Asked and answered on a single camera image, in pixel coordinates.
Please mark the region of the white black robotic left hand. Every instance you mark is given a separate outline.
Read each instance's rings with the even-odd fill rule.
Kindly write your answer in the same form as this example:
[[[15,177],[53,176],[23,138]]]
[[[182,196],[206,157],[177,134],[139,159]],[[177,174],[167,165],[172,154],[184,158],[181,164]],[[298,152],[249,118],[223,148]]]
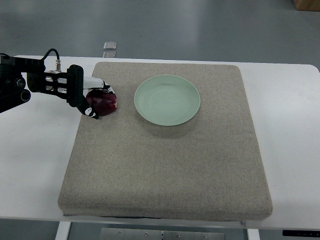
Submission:
[[[88,90],[88,92],[92,90],[103,90],[109,93],[114,93],[113,88],[106,83],[104,80],[96,77],[85,77],[83,81],[83,89]],[[97,116],[96,112],[92,109],[90,104],[88,103],[86,96],[83,98],[82,104],[80,104],[77,109],[85,116],[91,117],[94,119],[99,119],[101,116]]]

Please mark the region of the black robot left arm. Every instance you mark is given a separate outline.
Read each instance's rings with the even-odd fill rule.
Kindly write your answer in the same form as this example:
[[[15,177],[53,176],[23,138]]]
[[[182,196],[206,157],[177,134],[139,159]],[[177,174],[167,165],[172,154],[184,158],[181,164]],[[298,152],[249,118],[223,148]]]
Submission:
[[[46,71],[45,59],[50,53],[56,55],[56,70]],[[0,112],[3,113],[27,103],[31,93],[57,96],[74,108],[86,100],[83,95],[84,70],[71,65],[61,72],[58,51],[49,49],[41,59],[13,57],[0,54]]]

